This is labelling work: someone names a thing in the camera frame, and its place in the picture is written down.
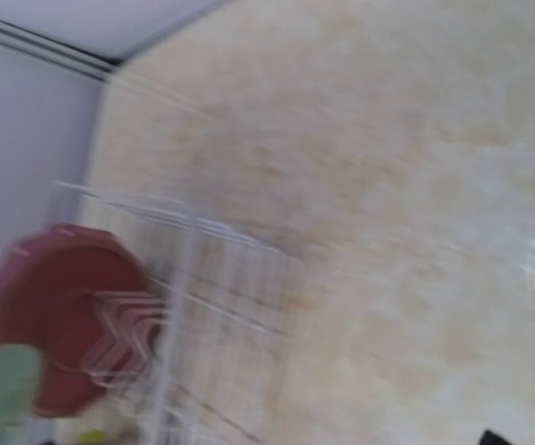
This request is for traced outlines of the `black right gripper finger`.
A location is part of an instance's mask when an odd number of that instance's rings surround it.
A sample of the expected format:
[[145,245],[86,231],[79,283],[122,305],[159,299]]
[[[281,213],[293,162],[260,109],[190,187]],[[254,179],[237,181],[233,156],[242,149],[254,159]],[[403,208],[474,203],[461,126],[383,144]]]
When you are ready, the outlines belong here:
[[485,430],[479,439],[479,445],[514,445],[514,442],[491,430]]

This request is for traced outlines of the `light teal flower plate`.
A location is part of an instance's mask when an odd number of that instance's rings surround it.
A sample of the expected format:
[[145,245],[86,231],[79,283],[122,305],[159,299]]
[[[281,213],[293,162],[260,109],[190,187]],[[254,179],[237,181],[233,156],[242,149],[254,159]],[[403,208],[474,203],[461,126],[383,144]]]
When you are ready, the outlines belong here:
[[40,353],[18,344],[0,345],[0,444],[14,444],[39,386]]

